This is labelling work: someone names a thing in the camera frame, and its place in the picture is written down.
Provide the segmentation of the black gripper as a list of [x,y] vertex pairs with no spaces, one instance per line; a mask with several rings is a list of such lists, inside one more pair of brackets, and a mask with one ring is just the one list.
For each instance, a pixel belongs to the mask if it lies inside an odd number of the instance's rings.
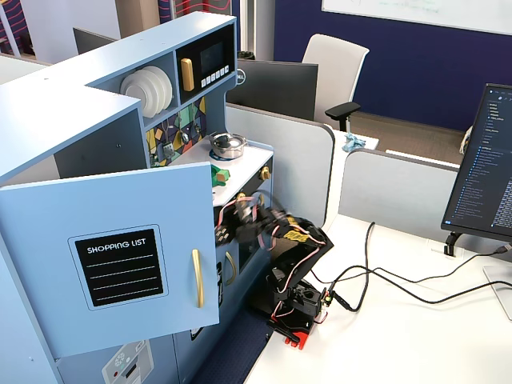
[[286,212],[271,207],[258,206],[256,209],[256,223],[247,223],[235,230],[235,238],[239,243],[254,241],[263,233],[272,233],[278,226],[284,223]]

